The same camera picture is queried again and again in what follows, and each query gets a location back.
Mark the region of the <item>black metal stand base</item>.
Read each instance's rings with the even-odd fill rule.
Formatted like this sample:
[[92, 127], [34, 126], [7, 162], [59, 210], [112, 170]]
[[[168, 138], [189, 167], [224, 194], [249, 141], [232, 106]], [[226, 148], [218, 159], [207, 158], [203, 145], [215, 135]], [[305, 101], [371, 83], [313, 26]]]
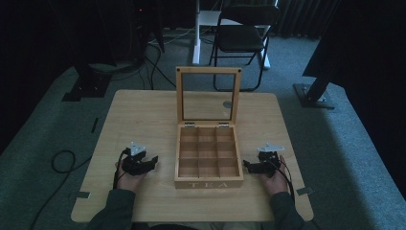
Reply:
[[88, 64], [76, 64], [78, 79], [70, 92], [64, 94], [64, 102], [79, 102], [82, 98], [103, 98], [112, 76], [95, 72]]

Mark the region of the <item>black slanted metal stand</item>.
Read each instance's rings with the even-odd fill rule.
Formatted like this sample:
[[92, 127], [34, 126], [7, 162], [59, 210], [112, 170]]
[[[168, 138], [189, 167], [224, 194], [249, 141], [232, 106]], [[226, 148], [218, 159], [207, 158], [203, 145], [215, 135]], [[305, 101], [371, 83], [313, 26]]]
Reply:
[[315, 70], [306, 68], [304, 76], [315, 77], [315, 81], [312, 84], [295, 83], [293, 85], [301, 106], [333, 110], [335, 104], [326, 92], [332, 73], [330, 71], [317, 73]]

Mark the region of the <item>black folding chair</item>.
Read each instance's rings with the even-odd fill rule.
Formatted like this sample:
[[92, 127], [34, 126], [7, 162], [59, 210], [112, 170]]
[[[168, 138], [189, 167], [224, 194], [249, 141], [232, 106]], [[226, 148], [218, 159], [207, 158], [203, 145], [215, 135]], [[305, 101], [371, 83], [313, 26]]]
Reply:
[[259, 62], [259, 78], [251, 88], [241, 88], [241, 92], [252, 92], [261, 84], [270, 34], [281, 15], [275, 5], [234, 5], [221, 11], [216, 24], [214, 44], [209, 64], [214, 67], [220, 58], [246, 58], [243, 53], [251, 53], [250, 64], [256, 55], [263, 54]]
[[[203, 11], [200, 10], [200, 1], [201, 0], [194, 0], [195, 1], [195, 25], [194, 25], [194, 48], [193, 48], [193, 55], [192, 55], [192, 64], [200, 65], [200, 51], [201, 51], [201, 32], [200, 27], [214, 27], [217, 25], [218, 17], [220, 16], [221, 11], [215, 11], [214, 8], [217, 3], [214, 4], [211, 10]], [[270, 3], [273, 6], [278, 6], [279, 0], [263, 0], [264, 3]], [[241, 25], [236, 21], [226, 19], [223, 23], [224, 25]], [[265, 58], [264, 62], [264, 69], [270, 69], [271, 63], [269, 62], [268, 56], [262, 51], [261, 57]]]

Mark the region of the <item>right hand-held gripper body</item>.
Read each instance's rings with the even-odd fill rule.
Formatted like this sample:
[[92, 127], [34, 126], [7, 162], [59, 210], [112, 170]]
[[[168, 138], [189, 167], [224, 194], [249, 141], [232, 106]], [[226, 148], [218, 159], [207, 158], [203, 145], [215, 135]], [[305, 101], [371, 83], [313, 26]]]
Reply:
[[257, 148], [260, 173], [266, 173], [269, 177], [275, 174], [276, 170], [281, 166], [280, 157], [278, 156], [278, 152], [281, 150], [284, 150], [283, 146], [272, 143], [265, 143], [262, 147]]

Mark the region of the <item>wooden tea box with lid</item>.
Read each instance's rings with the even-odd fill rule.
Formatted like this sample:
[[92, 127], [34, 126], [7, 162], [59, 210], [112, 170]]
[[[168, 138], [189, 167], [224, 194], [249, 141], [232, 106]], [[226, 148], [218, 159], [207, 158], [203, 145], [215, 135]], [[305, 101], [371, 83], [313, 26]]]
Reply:
[[[176, 69], [177, 189], [228, 189], [242, 185], [236, 128], [241, 74], [235, 67]], [[225, 92], [192, 91], [186, 86], [187, 82], [204, 77], [224, 77], [232, 86]]]

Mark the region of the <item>person's left hand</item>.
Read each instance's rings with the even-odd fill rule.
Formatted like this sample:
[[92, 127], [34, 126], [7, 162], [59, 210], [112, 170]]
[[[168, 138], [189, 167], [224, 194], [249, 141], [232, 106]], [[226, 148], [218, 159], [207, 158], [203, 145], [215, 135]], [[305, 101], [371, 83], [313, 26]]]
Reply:
[[116, 188], [128, 190], [136, 194], [141, 187], [141, 184], [146, 177], [146, 174], [131, 175], [122, 169], [122, 163], [116, 164], [117, 171], [115, 174]]

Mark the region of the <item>person's right hand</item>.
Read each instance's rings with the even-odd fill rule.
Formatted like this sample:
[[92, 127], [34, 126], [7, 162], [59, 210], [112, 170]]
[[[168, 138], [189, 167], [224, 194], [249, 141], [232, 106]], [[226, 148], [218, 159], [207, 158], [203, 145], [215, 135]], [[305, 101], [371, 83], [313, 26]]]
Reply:
[[280, 169], [276, 171], [272, 177], [269, 177], [267, 174], [261, 174], [259, 176], [262, 185], [270, 196], [278, 193], [287, 193], [289, 191], [285, 175], [285, 161], [282, 156], [280, 156], [280, 160]]

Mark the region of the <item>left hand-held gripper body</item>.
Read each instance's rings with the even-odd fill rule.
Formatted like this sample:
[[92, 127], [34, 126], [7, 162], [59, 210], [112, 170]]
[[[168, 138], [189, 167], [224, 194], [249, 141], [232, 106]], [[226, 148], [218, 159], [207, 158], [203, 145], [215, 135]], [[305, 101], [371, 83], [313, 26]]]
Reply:
[[122, 168], [126, 173], [131, 175], [140, 175], [142, 171], [142, 159], [146, 156], [147, 151], [144, 146], [139, 146], [135, 142], [130, 144], [130, 148], [124, 151], [126, 158], [123, 160]]

